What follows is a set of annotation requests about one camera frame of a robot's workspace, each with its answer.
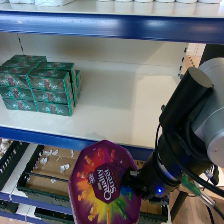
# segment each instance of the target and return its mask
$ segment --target shelving unit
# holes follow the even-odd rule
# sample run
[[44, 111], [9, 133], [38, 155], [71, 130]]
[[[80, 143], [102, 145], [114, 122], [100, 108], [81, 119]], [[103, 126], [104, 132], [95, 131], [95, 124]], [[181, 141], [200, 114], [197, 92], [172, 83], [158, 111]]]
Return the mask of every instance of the shelving unit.
[[[73, 150], [108, 139], [125, 146], [135, 159], [146, 160], [154, 147], [161, 106], [179, 83], [186, 43], [224, 44], [223, 22], [223, 3], [0, 4], [0, 32], [12, 33], [0, 33], [0, 64], [16, 53], [47, 54], [50, 61], [75, 61], [84, 83], [71, 118], [8, 111], [0, 99], [0, 137]], [[168, 46], [164, 41], [182, 43]], [[35, 144], [30, 144], [0, 192], [0, 199], [20, 203], [19, 210], [0, 216], [42, 224], [34, 216], [35, 207], [72, 213], [17, 191], [19, 175]]]
[[106, 5], [93, 0], [47, 8], [3, 4], [0, 6], [0, 31], [224, 43], [222, 4], [219, 7], [201, 3], [191, 6], [153, 3], [148, 5], [148, 10], [136, 2], [125, 4], [126, 10], [122, 10], [120, 2]]

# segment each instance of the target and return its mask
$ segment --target white container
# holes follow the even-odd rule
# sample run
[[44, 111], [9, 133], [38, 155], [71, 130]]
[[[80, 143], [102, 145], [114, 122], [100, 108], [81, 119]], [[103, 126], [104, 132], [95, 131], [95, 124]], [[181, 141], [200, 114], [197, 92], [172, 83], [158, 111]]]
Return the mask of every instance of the white container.
[[219, 12], [219, 4], [202, 4], [198, 3], [195, 8], [195, 16], [217, 16]]
[[12, 4], [34, 4], [35, 0], [9, 0], [9, 2]]
[[174, 15], [175, 16], [192, 16], [195, 13], [196, 3], [184, 4], [175, 3], [174, 5]]
[[[11, 8], [14, 10], [21, 10], [21, 5], [20, 4], [11, 4]], [[23, 10], [24, 11], [36, 11], [37, 7], [34, 4], [23, 4]]]
[[172, 15], [174, 11], [174, 2], [162, 3], [153, 2], [153, 14], [155, 15]]
[[115, 0], [116, 2], [132, 2], [132, 0]]
[[175, 0], [156, 0], [157, 2], [164, 2], [164, 3], [169, 3], [169, 2], [175, 2]]
[[153, 9], [153, 2], [144, 4], [140, 2], [134, 2], [134, 13], [136, 14], [149, 15], [152, 14], [152, 9]]
[[99, 1], [99, 2], [110, 2], [112, 0], [97, 0], [97, 1]]
[[198, 0], [198, 1], [207, 4], [219, 4], [222, 0]]
[[220, 3], [219, 4], [219, 11], [218, 11], [218, 14], [219, 16], [224, 16], [224, 3]]
[[195, 3], [197, 0], [176, 0], [177, 2], [180, 3], [185, 3], [185, 4], [190, 4], [190, 3]]
[[66, 5], [74, 0], [35, 0], [37, 6], [61, 6]]
[[153, 0], [135, 0], [136, 2], [153, 2]]
[[114, 1], [101, 2], [98, 0], [96, 2], [97, 12], [110, 13], [114, 12]]
[[114, 11], [121, 14], [129, 14], [133, 12], [133, 2], [114, 2]]

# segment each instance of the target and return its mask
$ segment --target white shelf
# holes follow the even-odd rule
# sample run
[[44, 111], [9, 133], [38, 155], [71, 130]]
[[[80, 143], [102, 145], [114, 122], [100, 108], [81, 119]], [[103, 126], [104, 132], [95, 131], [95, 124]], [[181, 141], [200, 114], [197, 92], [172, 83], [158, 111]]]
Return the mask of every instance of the white shelf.
[[82, 75], [82, 92], [72, 117], [7, 110], [1, 99], [0, 126], [154, 147], [161, 106], [179, 77], [97, 70]]
[[16, 211], [16, 214], [26, 217], [28, 211], [30, 210], [30, 207], [31, 207], [30, 205], [20, 204]]
[[138, 3], [138, 2], [99, 2], [78, 0], [60, 7], [40, 7], [30, 4], [0, 4], [2, 11], [49, 12], [49, 13], [88, 13], [178, 17], [224, 17], [224, 4], [184, 4], [184, 3]]
[[30, 218], [34, 218], [34, 219], [41, 220], [41, 218], [36, 217], [36, 216], [34, 215], [35, 209], [36, 209], [35, 206], [30, 206], [30, 209], [29, 209], [29, 211], [28, 211], [28, 213], [27, 213], [27, 216], [30, 217]]

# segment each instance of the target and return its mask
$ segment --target shelf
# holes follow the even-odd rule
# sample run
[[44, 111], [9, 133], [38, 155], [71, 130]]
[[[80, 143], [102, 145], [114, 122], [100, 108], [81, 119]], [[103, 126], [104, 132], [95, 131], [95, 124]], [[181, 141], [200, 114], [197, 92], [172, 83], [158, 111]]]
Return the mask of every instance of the shelf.
[[[107, 139], [132, 145], [127, 148], [134, 158], [144, 160], [147, 149], [154, 148], [161, 106], [179, 77], [98, 70], [82, 75], [83, 88], [72, 117], [10, 111], [0, 99], [0, 137], [75, 150]], [[139, 155], [139, 148], [146, 154]]]
[[223, 8], [94, 0], [62, 7], [5, 3], [0, 5], [0, 31], [223, 44]]
[[19, 177], [22, 174], [22, 172], [24, 171], [24, 169], [26, 167], [26, 164], [29, 162], [32, 154], [34, 153], [34, 151], [36, 149], [36, 146], [37, 145], [35, 145], [35, 144], [30, 144], [28, 146], [26, 152], [24, 153], [20, 162], [16, 166], [14, 172], [12, 173], [12, 175], [10, 176], [6, 185], [4, 186], [2, 191], [0, 192], [0, 199], [1, 200], [6, 200], [6, 201], [12, 201], [14, 203], [19, 203], [19, 204], [32, 205], [32, 206], [36, 206], [36, 207], [39, 207], [39, 208], [48, 209], [48, 210], [62, 212], [62, 213], [72, 215], [71, 208], [65, 208], [65, 207], [62, 207], [62, 206], [57, 206], [57, 205], [52, 205], [52, 204], [47, 204], [47, 203], [42, 203], [42, 202], [30, 200], [25, 195], [25, 193], [17, 190], [16, 186], [17, 186], [17, 182], [19, 180]]
[[36, 217], [34, 215], [35, 209], [36, 209], [35, 206], [30, 206], [30, 209], [26, 216], [26, 221], [29, 223], [35, 223], [35, 224], [45, 224], [46, 222], [42, 221], [41, 218]]
[[2, 217], [6, 217], [9, 219], [16, 219], [16, 220], [20, 220], [20, 221], [26, 221], [26, 215], [28, 213], [30, 209], [29, 205], [19, 205], [18, 210], [15, 214], [10, 214], [10, 213], [6, 213], [6, 212], [0, 212], [0, 216]]

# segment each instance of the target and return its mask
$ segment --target product box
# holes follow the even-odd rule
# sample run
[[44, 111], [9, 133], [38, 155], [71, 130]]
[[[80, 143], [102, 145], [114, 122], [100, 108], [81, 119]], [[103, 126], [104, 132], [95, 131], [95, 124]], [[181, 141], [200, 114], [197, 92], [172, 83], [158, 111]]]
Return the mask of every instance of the product box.
[[0, 86], [29, 88], [27, 74], [32, 68], [10, 68], [0, 66]]
[[76, 70], [76, 86], [79, 87], [81, 85], [82, 79], [81, 79], [81, 71]]
[[43, 90], [36, 90], [36, 89], [32, 89], [32, 93], [33, 93], [33, 98], [36, 101], [41, 101], [45, 103], [69, 104], [71, 101], [73, 101], [71, 88], [67, 90], [67, 94], [64, 91], [53, 92], [53, 91], [43, 91]]
[[63, 116], [72, 116], [75, 108], [73, 100], [70, 104], [54, 104], [36, 101], [36, 105], [39, 112]]
[[133, 224], [141, 195], [121, 185], [128, 168], [137, 170], [131, 154], [109, 141], [83, 149], [69, 177], [68, 189], [76, 224]]
[[28, 75], [33, 89], [48, 91], [67, 91], [71, 88], [69, 73], [66, 71], [33, 69]]
[[33, 56], [33, 55], [14, 55], [9, 61], [30, 61], [30, 62], [46, 62], [46, 56]]
[[32, 61], [15, 61], [8, 60], [2, 64], [4, 67], [10, 68], [35, 68], [40, 62], [32, 62]]
[[33, 100], [31, 90], [20, 88], [20, 87], [0, 86], [0, 95], [2, 96], [2, 98]]
[[69, 72], [70, 83], [72, 84], [73, 94], [75, 93], [76, 87], [76, 70], [74, 63], [61, 63], [61, 62], [40, 62], [37, 69], [48, 69], [48, 70], [61, 70]]
[[33, 100], [16, 100], [3, 98], [3, 102], [8, 110], [37, 111]]
[[79, 101], [80, 94], [81, 94], [81, 86], [79, 86], [79, 87], [77, 88], [77, 90], [75, 91], [75, 103], [76, 103], [76, 104], [77, 104], [78, 101]]

